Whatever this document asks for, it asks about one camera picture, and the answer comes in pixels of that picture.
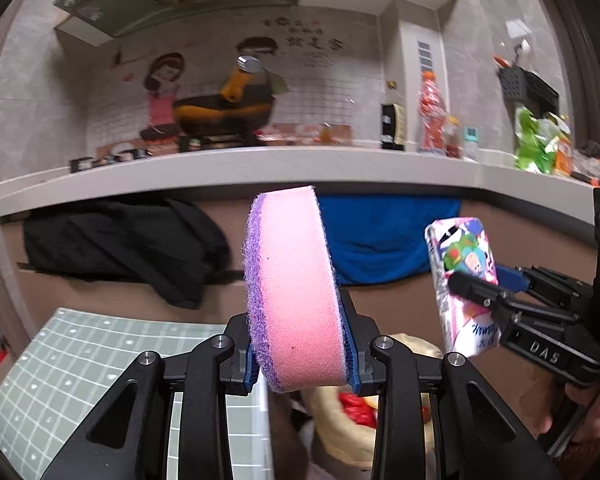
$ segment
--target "sponge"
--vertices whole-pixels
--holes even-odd
[[[251,342],[269,387],[345,384],[343,314],[313,188],[259,195],[244,256]]]

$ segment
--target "human hand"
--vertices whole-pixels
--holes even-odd
[[[586,389],[580,389],[572,384],[567,384],[564,387],[564,392],[571,400],[577,402],[581,406],[588,406],[591,399],[595,396],[599,386],[592,386]],[[553,423],[551,415],[544,415],[538,422],[539,433],[546,433],[551,428]],[[600,438],[600,395],[594,402],[591,409],[587,412],[582,424],[577,429],[571,439],[572,442],[581,444],[590,442]]]

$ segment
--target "gray wall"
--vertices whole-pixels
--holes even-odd
[[[523,68],[537,72],[560,94],[560,112],[570,115],[566,75],[552,26],[539,0],[457,0],[438,13],[445,43],[450,109],[462,124],[480,130],[480,146],[512,152],[512,121],[502,100],[493,56],[513,60],[506,21],[531,29],[532,53]]]
[[[23,0],[0,56],[0,181],[66,166],[86,150],[89,52],[53,27],[54,0]]]

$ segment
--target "screw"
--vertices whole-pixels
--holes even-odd
[[[381,335],[375,338],[375,346],[386,350],[387,348],[391,348],[393,346],[393,339],[387,335]]]
[[[466,362],[465,357],[462,354],[459,354],[458,352],[451,352],[448,356],[446,356],[446,359],[453,366],[462,366]]]
[[[138,361],[141,365],[150,365],[157,358],[158,358],[158,355],[155,352],[152,352],[151,350],[147,350],[145,352],[142,352],[138,356]]]
[[[211,338],[211,346],[215,347],[215,348],[224,348],[225,346],[227,346],[229,344],[229,336],[224,335],[224,334],[218,334],[218,335],[214,335]]]

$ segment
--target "plastic bottle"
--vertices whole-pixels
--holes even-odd
[[[464,139],[464,146],[462,147],[464,160],[480,162],[480,136],[478,135],[478,128],[465,126],[462,137]]]
[[[462,137],[460,134],[458,119],[449,116],[445,126],[445,144],[446,156],[451,158],[460,158],[460,150],[462,149]]]
[[[555,165],[552,174],[560,176],[570,176],[573,171],[573,147],[571,145],[571,129],[567,126],[567,117],[553,116],[553,120],[560,128],[560,137],[558,138],[558,150],[555,153]]]
[[[446,121],[445,103],[435,82],[435,74],[422,73],[422,86],[419,90],[419,113],[422,122],[422,138],[419,151],[446,155],[444,126]]]

